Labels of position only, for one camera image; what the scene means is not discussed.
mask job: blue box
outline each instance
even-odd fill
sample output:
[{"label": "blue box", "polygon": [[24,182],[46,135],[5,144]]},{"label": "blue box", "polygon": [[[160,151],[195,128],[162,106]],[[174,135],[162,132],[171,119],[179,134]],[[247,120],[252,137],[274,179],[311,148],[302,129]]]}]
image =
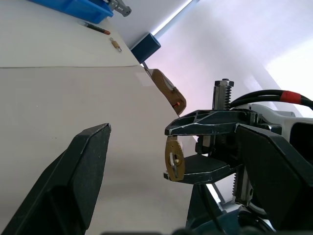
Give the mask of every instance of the blue box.
[{"label": "blue box", "polygon": [[103,0],[30,0],[40,5],[53,8],[71,16],[100,23],[106,17],[112,17],[113,12]]}]

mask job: marker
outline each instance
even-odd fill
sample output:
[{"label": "marker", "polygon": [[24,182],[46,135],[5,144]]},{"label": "marker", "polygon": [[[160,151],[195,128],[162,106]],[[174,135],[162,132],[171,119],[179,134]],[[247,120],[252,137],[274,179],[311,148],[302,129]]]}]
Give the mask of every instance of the marker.
[{"label": "marker", "polygon": [[117,43],[117,41],[114,41],[113,38],[110,38],[110,41],[112,42],[112,45],[119,51],[122,52],[121,47],[119,46],[119,44]]},{"label": "marker", "polygon": [[109,31],[107,31],[107,30],[105,30],[105,29],[99,28],[99,27],[97,27],[97,26],[94,26],[93,24],[87,23],[87,22],[85,22],[85,21],[79,21],[78,23],[79,23],[80,25],[82,25],[82,26],[85,26],[85,27],[87,27],[87,28],[91,28],[91,29],[93,29],[93,30],[95,30],[95,31],[98,31],[98,32],[100,32],[100,33],[104,33],[104,34],[106,34],[106,35],[110,35],[110,34],[111,34],[111,32],[109,32]]}]

